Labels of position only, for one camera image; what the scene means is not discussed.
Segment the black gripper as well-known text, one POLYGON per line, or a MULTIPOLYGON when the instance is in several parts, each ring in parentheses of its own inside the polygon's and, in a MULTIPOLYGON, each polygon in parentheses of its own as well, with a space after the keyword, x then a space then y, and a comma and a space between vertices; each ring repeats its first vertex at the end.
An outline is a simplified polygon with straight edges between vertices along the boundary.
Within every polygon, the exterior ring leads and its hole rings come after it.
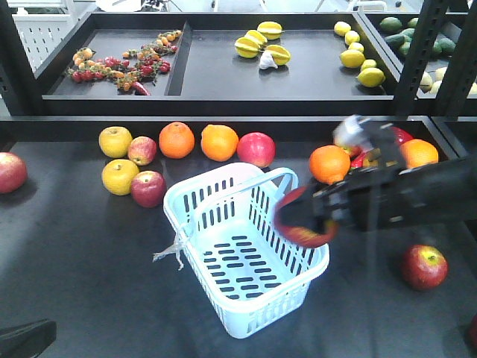
POLYGON ((277 228, 325 233, 333 222, 360 231, 405 227, 405 214, 394 201, 394 185, 403 169, 356 169, 331 185, 315 181, 312 188, 293 189, 277 202, 277 228))

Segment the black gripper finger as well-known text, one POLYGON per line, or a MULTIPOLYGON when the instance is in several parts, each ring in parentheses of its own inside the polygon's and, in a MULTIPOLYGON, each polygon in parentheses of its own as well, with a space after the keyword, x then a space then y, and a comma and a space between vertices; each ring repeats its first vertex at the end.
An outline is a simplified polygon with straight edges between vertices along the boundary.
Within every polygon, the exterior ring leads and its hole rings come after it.
POLYGON ((57 322, 33 321, 1 329, 1 357, 38 357, 57 338, 57 322))

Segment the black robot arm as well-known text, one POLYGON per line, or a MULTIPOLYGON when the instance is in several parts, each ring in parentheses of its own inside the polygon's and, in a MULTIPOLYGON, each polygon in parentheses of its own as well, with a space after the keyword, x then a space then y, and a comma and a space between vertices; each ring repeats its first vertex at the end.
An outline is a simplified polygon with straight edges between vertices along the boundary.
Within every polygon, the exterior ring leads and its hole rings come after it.
POLYGON ((327 235, 339 226, 391 229, 476 218, 476 156, 414 169, 356 169, 330 186, 309 184, 275 206, 274 224, 327 235))

